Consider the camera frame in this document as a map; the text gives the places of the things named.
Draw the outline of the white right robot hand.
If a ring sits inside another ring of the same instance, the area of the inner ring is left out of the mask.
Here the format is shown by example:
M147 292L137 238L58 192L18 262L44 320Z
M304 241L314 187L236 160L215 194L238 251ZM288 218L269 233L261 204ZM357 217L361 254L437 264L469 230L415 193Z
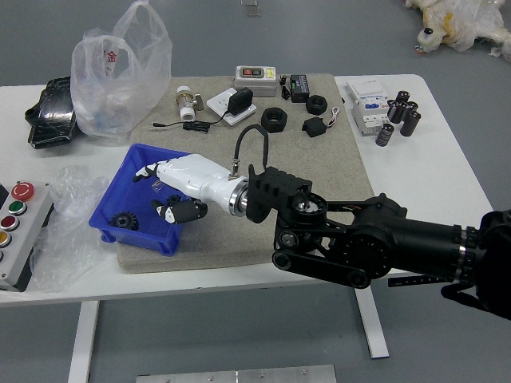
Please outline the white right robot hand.
M205 217L208 202L217 203L231 215L244 215L240 202L248 180L243 176L235 178L229 170L199 154L148 164L135 173L133 181L153 176L188 197L177 202L151 202L168 223L182 224Z

